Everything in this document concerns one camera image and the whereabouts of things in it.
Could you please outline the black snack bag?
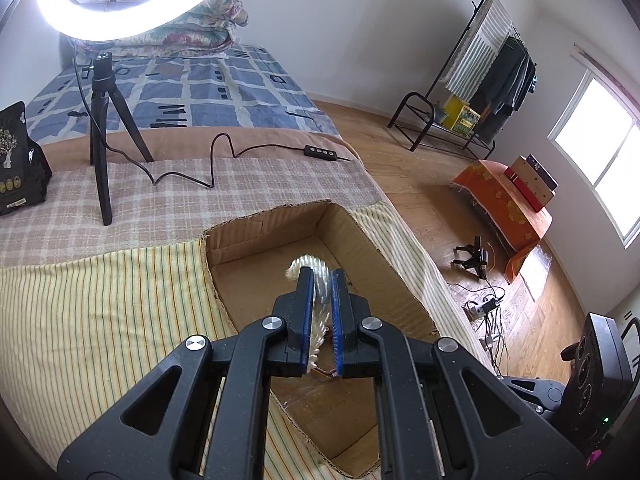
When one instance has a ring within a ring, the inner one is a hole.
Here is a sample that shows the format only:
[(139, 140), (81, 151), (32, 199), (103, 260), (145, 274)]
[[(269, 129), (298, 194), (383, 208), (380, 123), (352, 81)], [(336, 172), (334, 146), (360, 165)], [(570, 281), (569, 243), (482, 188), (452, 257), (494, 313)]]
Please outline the black snack bag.
[(0, 214), (35, 206), (47, 198), (52, 171), (42, 147), (27, 132), (26, 107), (18, 101), (1, 111)]

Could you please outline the white framed window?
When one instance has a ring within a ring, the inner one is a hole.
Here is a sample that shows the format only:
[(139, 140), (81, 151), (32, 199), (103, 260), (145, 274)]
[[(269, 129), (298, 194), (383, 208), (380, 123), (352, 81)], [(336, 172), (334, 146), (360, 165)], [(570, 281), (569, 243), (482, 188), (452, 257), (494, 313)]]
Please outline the white framed window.
[(597, 199), (620, 242), (639, 236), (639, 98), (579, 44), (572, 59), (584, 69), (548, 139)]

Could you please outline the checked beige blanket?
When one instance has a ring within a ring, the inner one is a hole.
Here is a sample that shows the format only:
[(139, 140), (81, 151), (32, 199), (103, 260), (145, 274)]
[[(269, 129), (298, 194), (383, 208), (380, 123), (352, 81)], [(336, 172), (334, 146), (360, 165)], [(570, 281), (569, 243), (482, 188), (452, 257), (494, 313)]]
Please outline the checked beige blanket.
[[(345, 208), (386, 199), (355, 150), (338, 136), (277, 128), (188, 127), (143, 133), (154, 160), (122, 158), (134, 144), (108, 136), (113, 221), (103, 223), (85, 138), (49, 143), (44, 203), (1, 220), (2, 266), (50, 264), (200, 237), (216, 224), (282, 205), (329, 200)], [(307, 157), (306, 145), (337, 161)]]

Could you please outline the cardboard box on table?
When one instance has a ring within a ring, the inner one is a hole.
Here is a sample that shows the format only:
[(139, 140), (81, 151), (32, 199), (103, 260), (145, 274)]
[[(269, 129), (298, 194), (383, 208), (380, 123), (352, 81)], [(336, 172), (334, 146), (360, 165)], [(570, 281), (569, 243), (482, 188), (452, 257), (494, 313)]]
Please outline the cardboard box on table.
[(551, 202), (558, 188), (558, 182), (533, 155), (518, 156), (504, 174), (535, 212), (541, 212)]

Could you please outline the orange covered low table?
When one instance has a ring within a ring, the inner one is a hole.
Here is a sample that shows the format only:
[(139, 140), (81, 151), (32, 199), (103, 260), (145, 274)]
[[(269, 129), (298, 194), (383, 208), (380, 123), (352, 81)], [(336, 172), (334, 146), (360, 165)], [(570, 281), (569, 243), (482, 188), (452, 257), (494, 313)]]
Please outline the orange covered low table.
[(481, 159), (462, 170), (451, 185), (468, 192), (488, 215), (510, 254), (504, 275), (512, 283), (520, 274), (528, 254), (539, 245), (552, 223), (544, 207), (534, 211), (515, 183), (506, 175), (502, 162)]

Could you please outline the black inline remote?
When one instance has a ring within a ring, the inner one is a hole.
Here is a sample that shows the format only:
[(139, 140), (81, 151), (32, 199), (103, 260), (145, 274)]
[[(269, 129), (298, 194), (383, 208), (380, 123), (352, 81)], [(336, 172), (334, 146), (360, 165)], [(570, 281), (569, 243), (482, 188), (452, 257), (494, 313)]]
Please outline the black inline remote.
[(326, 162), (336, 162), (338, 157), (336, 151), (319, 148), (318, 146), (306, 145), (303, 153), (307, 157), (325, 160)]

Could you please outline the yellow crate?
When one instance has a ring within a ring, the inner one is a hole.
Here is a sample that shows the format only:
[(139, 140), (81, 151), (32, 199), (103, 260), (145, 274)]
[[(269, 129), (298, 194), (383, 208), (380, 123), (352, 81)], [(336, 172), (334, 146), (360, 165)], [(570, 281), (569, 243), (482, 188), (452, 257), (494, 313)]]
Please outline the yellow crate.
[(459, 136), (469, 139), (480, 121), (480, 114), (472, 110), (467, 102), (460, 100), (456, 96), (449, 97), (444, 111), (447, 116), (442, 125)]

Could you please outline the dark hanging clothes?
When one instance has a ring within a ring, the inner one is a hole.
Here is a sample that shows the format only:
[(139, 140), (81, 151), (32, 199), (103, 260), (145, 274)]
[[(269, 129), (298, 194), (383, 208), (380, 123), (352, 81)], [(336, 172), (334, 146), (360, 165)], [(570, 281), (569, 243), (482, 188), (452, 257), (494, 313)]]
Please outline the dark hanging clothes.
[(472, 110), (480, 114), (474, 134), (482, 142), (494, 142), (526, 96), (535, 92), (536, 70), (536, 63), (522, 40), (514, 36), (506, 38), (470, 102)]

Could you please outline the white power strip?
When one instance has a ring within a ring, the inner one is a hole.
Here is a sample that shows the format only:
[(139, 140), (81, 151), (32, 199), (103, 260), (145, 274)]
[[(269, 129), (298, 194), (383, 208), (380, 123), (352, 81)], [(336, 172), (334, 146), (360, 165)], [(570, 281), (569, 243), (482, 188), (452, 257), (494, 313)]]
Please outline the white power strip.
[(471, 323), (484, 318), (491, 311), (496, 310), (499, 307), (495, 298), (490, 298), (482, 304), (477, 304), (475, 301), (470, 301), (463, 307), (463, 310)]

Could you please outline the folded floral quilt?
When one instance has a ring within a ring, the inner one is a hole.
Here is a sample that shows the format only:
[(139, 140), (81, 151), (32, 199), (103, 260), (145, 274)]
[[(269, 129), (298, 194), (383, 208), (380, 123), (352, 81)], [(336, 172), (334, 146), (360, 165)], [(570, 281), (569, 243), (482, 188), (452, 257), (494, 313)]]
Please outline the folded floral quilt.
[(242, 0), (203, 0), (178, 18), (137, 36), (99, 44), (70, 38), (77, 51), (94, 55), (108, 51), (115, 58), (217, 55), (238, 43), (236, 30), (248, 24)]

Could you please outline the blue patterned bed sheet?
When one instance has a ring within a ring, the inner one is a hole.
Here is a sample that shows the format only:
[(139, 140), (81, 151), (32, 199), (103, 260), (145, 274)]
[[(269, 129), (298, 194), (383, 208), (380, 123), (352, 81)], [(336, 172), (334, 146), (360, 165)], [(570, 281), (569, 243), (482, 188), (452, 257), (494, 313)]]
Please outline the blue patterned bed sheet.
[[(114, 62), (114, 73), (139, 129), (163, 125), (338, 133), (331, 118), (262, 47), (240, 44), (198, 58), (121, 58)], [(30, 137), (45, 144), (87, 133), (91, 81), (87, 60), (49, 82), (26, 106)]]

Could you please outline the striped hanging cloth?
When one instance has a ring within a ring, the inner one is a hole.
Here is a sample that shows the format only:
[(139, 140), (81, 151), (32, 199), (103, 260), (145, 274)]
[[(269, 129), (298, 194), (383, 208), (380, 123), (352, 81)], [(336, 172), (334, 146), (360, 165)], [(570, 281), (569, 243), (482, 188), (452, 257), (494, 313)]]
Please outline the striped hanging cloth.
[(512, 32), (513, 21), (502, 2), (484, 0), (439, 79), (444, 88), (469, 102)]

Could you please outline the black clothes rack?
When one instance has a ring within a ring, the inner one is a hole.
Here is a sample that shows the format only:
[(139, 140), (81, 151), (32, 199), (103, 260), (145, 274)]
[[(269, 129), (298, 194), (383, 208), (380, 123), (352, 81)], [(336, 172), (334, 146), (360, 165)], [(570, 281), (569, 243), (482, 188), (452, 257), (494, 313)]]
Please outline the black clothes rack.
[[(424, 148), (430, 148), (431, 150), (445, 154), (470, 159), (488, 158), (494, 154), (497, 146), (497, 136), (494, 142), (486, 144), (474, 134), (474, 131), (469, 139), (465, 139), (463, 136), (459, 136), (457, 133), (446, 129), (442, 125), (442, 122), (447, 116), (444, 111), (445, 104), (453, 94), (444, 88), (444, 85), (439, 79), (445, 73), (448, 63), (454, 56), (454, 50), (462, 43), (464, 33), (470, 28), (472, 19), (475, 14), (477, 14), (477, 9), (483, 2), (484, 0), (480, 0), (480, 2), (474, 6), (473, 14), (466, 23), (465, 29), (463, 29), (461, 36), (449, 52), (448, 58), (446, 58), (445, 63), (442, 64), (442, 67), (428, 89), (423, 93), (417, 91), (407, 93), (400, 101), (395, 113), (388, 122), (388, 128), (397, 130), (409, 141), (410, 151), (414, 152), (417, 148), (420, 148), (420, 146), (424, 146)], [(510, 36), (521, 39), (528, 50), (514, 22), (513, 25), (514, 32), (512, 32)]]

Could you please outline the small black floor tripod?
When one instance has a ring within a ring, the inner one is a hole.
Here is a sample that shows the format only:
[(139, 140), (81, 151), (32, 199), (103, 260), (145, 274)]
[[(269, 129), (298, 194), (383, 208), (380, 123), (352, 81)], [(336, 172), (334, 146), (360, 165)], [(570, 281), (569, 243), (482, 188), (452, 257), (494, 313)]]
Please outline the small black floor tripod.
[(454, 248), (453, 266), (460, 266), (463, 270), (472, 270), (479, 280), (486, 280), (489, 268), (489, 252), (482, 243), (480, 236), (474, 237), (472, 244), (456, 246)]

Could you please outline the brown cardboard box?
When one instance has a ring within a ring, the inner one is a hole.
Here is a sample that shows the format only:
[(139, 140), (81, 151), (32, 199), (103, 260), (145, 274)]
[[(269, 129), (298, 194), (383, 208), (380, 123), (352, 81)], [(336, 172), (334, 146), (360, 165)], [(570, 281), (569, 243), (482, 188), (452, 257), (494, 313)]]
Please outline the brown cardboard box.
[[(415, 292), (382, 253), (382, 234), (360, 211), (329, 202), (284, 205), (214, 226), (205, 255), (224, 319), (235, 330), (263, 318), (295, 285), (285, 272), (312, 255), (346, 273), (348, 288), (371, 312), (407, 336), (434, 341), (438, 330)], [(266, 437), (268, 479), (363, 478), (378, 466), (378, 423), (369, 379), (329, 378), (333, 350), (320, 368), (276, 378)]]

